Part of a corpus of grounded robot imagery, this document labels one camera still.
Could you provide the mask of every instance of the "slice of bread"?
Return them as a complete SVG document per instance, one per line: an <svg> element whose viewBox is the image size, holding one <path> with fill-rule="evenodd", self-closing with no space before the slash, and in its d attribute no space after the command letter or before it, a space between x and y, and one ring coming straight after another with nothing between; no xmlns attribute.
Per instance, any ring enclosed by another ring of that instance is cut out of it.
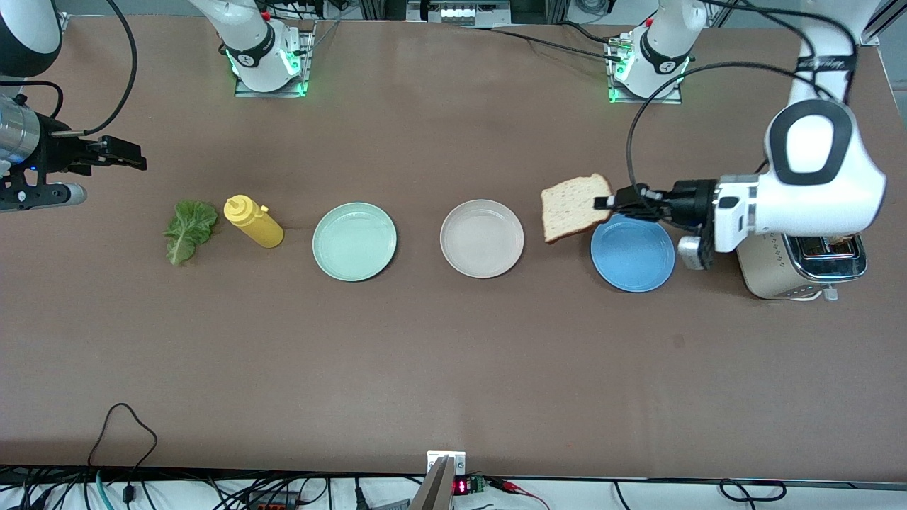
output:
<svg viewBox="0 0 907 510"><path fill-rule="evenodd" d="M613 194L604 177L593 173L551 186L541 192L541 223L545 242L552 244L589 230L611 217L611 211L592 209L595 197Z"/></svg>

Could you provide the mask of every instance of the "plate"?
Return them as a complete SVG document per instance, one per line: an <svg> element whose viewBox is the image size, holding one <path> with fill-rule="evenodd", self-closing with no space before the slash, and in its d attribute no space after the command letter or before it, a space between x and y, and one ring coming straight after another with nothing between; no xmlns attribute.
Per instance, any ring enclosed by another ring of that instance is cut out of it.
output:
<svg viewBox="0 0 907 510"><path fill-rule="evenodd" d="M494 278L522 255L520 220L501 203L474 200L456 206L441 225L441 252L455 270L473 278Z"/></svg>
<svg viewBox="0 0 907 510"><path fill-rule="evenodd" d="M627 292L648 292L674 272L674 243L661 225L615 214L592 234L592 263L602 278Z"/></svg>
<svg viewBox="0 0 907 510"><path fill-rule="evenodd" d="M394 221L380 208L361 201L335 207L318 222L312 238L315 262L342 281L368 280L394 257Z"/></svg>

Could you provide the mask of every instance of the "white floor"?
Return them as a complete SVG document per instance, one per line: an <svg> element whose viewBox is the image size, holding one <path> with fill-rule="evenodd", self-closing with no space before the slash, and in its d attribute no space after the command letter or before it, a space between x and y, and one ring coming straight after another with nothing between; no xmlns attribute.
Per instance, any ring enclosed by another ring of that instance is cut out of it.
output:
<svg viewBox="0 0 907 510"><path fill-rule="evenodd" d="M112 484L107 494L114 510L121 510L120 503L124 484ZM137 500L132 510L151 510L148 501L136 485ZM222 489L236 491L248 482L221 482ZM292 485L298 490L301 481ZM519 485L547 501L551 510L622 510L611 482L573 481L519 481ZM412 498L418 485L404 478L364 478L361 486L366 501L373 508ZM219 503L217 493L201 482L150 482L149 492L157 510L207 510ZM325 488L320 479L311 480L302 497L305 500L317 496ZM620 488L631 510L748 510L746 503L735 503L725 499L715 485L663 484L622 482ZM776 493L777 489L752 488L753 496ZM335 478L331 483L331 502L327 494L311 505L309 510L355 510L356 498L352 478ZM0 493L0 508L19 504L21 489ZM50 509L58 500L58 493L51 495L46 508ZM89 485L89 501L93 510L103 510L94 484ZM457 510L473 510L492 505L487 510L545 510L534 499L508 495L495 489L487 492L457 496L453 501ZM903 510L907 508L907 492L893 490L859 490L852 488L791 487L787 496L773 503L756 503L758 510ZM85 510L82 487L78 486L66 498L63 510Z"/></svg>

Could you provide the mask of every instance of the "blue plate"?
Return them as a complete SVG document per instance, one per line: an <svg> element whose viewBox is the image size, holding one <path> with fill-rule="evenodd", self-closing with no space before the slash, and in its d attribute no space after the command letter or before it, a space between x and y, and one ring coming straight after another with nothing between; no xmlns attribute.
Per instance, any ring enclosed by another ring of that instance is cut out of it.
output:
<svg viewBox="0 0 907 510"><path fill-rule="evenodd" d="M648 292L674 271L674 243L661 225L615 214L592 234L592 263L601 277L627 292Z"/></svg>

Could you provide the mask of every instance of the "yellow squeeze bottle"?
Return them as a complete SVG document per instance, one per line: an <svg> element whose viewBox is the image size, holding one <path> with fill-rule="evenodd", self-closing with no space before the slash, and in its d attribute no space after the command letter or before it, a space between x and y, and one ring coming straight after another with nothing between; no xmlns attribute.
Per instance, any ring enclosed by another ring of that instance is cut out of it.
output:
<svg viewBox="0 0 907 510"><path fill-rule="evenodd" d="M268 208L246 195L230 197L224 204L224 216L265 248L274 248L283 240L283 229L270 217Z"/></svg>

